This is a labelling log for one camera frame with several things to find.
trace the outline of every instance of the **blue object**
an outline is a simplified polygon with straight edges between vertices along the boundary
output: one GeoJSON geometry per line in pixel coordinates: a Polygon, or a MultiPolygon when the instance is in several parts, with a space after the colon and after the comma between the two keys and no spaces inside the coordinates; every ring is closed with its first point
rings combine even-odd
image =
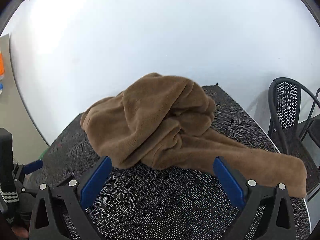
{"type": "Polygon", "coordinates": [[[231,205],[242,210],[245,206],[244,192],[219,157],[214,159],[213,171],[228,195],[231,205]]]}
{"type": "Polygon", "coordinates": [[[34,171],[41,169],[42,166],[43,166],[43,162],[41,160],[36,160],[27,165],[24,165],[21,172],[28,175],[34,171]]]}
{"type": "Polygon", "coordinates": [[[81,189],[80,205],[83,209],[90,207],[100,190],[102,189],[106,179],[109,177],[112,170],[112,162],[109,157],[104,157],[97,169],[93,172],[87,183],[81,189]]]}

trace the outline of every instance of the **patterned tablecloth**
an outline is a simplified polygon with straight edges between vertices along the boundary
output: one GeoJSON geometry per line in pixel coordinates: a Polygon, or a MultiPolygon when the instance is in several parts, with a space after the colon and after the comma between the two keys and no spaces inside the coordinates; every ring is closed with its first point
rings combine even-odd
{"type": "MultiPolygon", "coordinates": [[[[277,152],[255,121],[218,85],[204,91],[216,104],[212,128],[248,147],[277,152]]],[[[28,187],[42,183],[54,186],[63,178],[79,178],[99,159],[80,127],[77,116],[59,135],[43,157],[44,166],[34,172],[28,187]]],[[[291,198],[297,239],[310,234],[303,199],[291,198]]],[[[245,239],[252,239],[263,212],[257,212],[245,239]]],[[[86,209],[106,239],[219,239],[238,210],[230,205],[216,178],[194,170],[172,167],[156,171],[143,164],[111,176],[95,203],[86,209]]],[[[74,239],[79,239],[72,221],[65,216],[74,239]]]]}

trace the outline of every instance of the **blanket fold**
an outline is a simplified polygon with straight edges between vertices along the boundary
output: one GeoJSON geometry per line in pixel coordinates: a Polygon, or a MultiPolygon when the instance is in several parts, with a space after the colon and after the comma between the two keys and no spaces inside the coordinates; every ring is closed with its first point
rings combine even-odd
{"type": "Polygon", "coordinates": [[[251,149],[210,128],[215,102],[190,79],[148,74],[115,97],[93,104],[81,117],[92,148],[117,168],[141,161],[154,169],[178,166],[213,174],[214,158],[260,185],[284,183],[306,196],[307,172],[293,156],[251,149]]]}

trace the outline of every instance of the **beige wall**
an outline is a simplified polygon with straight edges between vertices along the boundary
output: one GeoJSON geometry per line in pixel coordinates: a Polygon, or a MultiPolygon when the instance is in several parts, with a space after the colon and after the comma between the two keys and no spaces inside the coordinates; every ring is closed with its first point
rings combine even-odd
{"type": "Polygon", "coordinates": [[[38,159],[48,145],[33,125],[17,90],[11,68],[8,34],[0,37],[0,51],[5,69],[4,88],[0,95],[0,127],[12,134],[15,160],[20,164],[29,163],[38,159]]]}

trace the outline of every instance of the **person's hand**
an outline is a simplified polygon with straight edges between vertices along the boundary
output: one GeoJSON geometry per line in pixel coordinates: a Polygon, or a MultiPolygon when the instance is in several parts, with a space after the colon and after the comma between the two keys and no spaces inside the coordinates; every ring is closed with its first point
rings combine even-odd
{"type": "Polygon", "coordinates": [[[25,228],[13,226],[11,229],[17,237],[29,238],[29,232],[25,228]]]}

